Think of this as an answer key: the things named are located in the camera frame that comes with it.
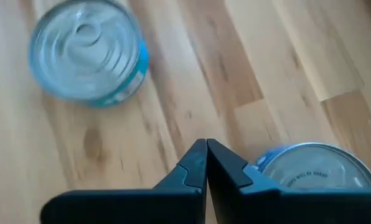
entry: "wooden surface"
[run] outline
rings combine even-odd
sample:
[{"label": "wooden surface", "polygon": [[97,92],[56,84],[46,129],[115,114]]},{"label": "wooden surface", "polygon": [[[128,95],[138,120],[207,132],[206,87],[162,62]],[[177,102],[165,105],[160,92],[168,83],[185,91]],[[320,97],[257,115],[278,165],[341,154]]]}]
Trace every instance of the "wooden surface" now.
[{"label": "wooden surface", "polygon": [[58,2],[0,0],[0,223],[38,223],[68,189],[152,187],[198,138],[252,162],[326,142],[371,168],[371,0],[123,0],[150,73],[107,110],[51,98],[30,75],[30,31]]}]

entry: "tin can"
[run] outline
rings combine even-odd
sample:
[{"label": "tin can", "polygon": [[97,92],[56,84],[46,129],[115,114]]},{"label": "tin can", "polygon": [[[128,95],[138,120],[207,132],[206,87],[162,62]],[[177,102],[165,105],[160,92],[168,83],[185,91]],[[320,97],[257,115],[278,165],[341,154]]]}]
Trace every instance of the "tin can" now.
[{"label": "tin can", "polygon": [[47,92],[103,108],[121,103],[140,87],[148,51],[137,20],[122,5],[71,0],[37,23],[29,64]]},{"label": "tin can", "polygon": [[256,160],[256,169],[291,189],[371,188],[371,171],[335,146],[302,143],[278,147]]}]

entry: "can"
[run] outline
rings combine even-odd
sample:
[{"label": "can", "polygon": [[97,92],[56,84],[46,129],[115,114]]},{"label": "can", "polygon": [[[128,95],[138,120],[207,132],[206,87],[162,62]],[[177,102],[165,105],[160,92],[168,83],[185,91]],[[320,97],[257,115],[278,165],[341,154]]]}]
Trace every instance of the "can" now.
[{"label": "can", "polygon": [[71,0],[37,23],[29,66],[42,88],[96,108],[128,99],[142,84],[148,51],[136,18],[109,0]]},{"label": "can", "polygon": [[308,142],[269,150],[255,168],[291,189],[371,188],[371,171],[352,154]]}]

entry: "can lid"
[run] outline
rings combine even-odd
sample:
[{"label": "can lid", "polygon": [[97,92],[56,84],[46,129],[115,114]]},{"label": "can lid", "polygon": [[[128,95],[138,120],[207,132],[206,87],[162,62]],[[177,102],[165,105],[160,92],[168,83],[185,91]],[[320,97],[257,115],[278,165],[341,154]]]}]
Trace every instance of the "can lid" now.
[{"label": "can lid", "polygon": [[66,1],[38,22],[29,51],[32,72],[53,94],[101,98],[127,78],[137,62],[136,19],[111,1]]},{"label": "can lid", "polygon": [[292,146],[263,173],[292,189],[357,189],[371,187],[371,172],[353,155],[325,144]]}]

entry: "wood grain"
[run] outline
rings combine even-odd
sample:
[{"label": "wood grain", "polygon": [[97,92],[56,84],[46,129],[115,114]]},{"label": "wood grain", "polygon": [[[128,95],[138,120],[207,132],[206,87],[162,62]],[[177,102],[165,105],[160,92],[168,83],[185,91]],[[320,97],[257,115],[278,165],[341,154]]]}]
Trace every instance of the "wood grain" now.
[{"label": "wood grain", "polygon": [[371,168],[371,0],[119,0],[150,69],[104,110],[47,95],[28,69],[30,32],[59,2],[0,0],[0,223],[38,223],[69,189],[152,187],[198,138],[251,162],[326,142]]}]

